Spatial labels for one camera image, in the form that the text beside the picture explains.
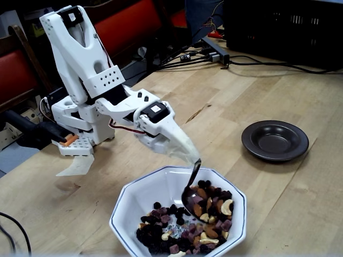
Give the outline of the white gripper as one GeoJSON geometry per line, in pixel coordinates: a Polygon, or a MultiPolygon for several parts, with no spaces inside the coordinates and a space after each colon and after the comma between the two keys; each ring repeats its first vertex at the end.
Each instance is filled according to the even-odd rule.
{"type": "Polygon", "coordinates": [[[169,144],[186,142],[188,136],[174,121],[175,112],[165,101],[155,101],[133,113],[133,126],[143,134],[136,134],[140,142],[151,142],[155,153],[168,155],[169,144]]]}

